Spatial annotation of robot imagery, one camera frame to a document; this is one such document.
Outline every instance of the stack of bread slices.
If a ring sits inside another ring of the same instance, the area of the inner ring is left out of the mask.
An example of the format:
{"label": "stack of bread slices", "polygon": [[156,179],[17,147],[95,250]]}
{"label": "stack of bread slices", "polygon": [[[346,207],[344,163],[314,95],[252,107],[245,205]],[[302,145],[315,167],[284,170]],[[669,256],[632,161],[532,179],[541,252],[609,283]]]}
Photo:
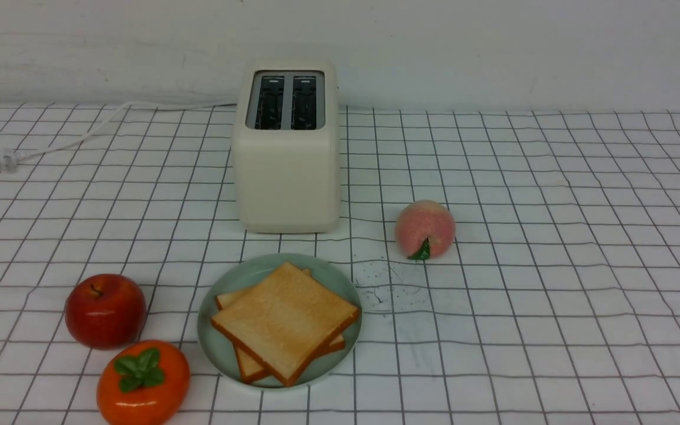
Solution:
{"label": "stack of bread slices", "polygon": [[211,326],[233,343],[246,384],[273,375],[291,387],[311,361],[345,348],[342,332],[359,317],[358,307],[292,263],[215,302]]}

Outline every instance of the toaster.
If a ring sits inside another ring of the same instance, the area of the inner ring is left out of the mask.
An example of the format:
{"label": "toaster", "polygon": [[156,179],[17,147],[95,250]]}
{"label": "toaster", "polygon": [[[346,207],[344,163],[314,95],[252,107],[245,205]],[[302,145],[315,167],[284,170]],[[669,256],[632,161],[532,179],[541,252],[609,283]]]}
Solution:
{"label": "toaster", "polygon": [[252,62],[238,97],[238,219],[254,233],[323,233],[340,218],[338,86],[329,60]]}

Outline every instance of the persimmon leaf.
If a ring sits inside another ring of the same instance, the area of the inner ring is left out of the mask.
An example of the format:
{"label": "persimmon leaf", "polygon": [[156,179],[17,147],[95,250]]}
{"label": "persimmon leaf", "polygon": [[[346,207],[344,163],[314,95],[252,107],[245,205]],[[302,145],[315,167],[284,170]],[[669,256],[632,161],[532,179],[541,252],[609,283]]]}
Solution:
{"label": "persimmon leaf", "polygon": [[123,377],[119,380],[119,390],[123,393],[129,393],[140,387],[141,384],[143,384],[143,379],[138,377]]}
{"label": "persimmon leaf", "polygon": [[146,376],[143,378],[143,386],[154,387],[155,385],[164,383],[164,371],[159,368],[153,368],[148,371]]}
{"label": "persimmon leaf", "polygon": [[143,352],[138,355],[138,369],[146,372],[156,368],[156,366],[159,365],[159,356],[159,349],[157,347],[143,350]]}
{"label": "persimmon leaf", "polygon": [[135,375],[138,371],[138,363],[132,355],[124,355],[114,361],[114,370],[121,376]]}

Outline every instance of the green leaf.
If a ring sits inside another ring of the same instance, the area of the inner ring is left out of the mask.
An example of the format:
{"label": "green leaf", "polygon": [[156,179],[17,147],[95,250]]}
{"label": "green leaf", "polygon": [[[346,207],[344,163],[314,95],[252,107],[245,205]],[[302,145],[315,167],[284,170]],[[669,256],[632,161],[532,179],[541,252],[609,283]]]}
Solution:
{"label": "green leaf", "polygon": [[159,349],[157,347],[143,350],[143,352],[138,355],[138,369],[146,372],[149,371],[149,369],[156,368],[156,366],[159,365],[159,356]]}
{"label": "green leaf", "polygon": [[141,384],[143,384],[143,379],[137,377],[123,377],[119,380],[119,390],[123,393],[129,393],[140,387]]}
{"label": "green leaf", "polygon": [[146,388],[162,383],[164,383],[164,371],[159,368],[150,369],[143,379],[143,386]]}
{"label": "green leaf", "polygon": [[424,261],[429,258],[429,238],[424,239],[418,251],[413,253],[408,259]]}
{"label": "green leaf", "polygon": [[135,375],[138,371],[138,363],[132,355],[124,355],[114,361],[114,370],[120,376]]}

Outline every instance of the persimmon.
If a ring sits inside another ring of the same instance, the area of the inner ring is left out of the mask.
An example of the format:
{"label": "persimmon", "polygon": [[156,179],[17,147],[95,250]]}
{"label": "persimmon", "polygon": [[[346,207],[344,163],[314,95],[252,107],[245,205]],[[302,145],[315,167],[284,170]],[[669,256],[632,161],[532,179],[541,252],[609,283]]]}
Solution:
{"label": "persimmon", "polygon": [[162,425],[188,392],[191,368],[165,341],[140,341],[122,350],[102,372],[96,403],[111,425]]}

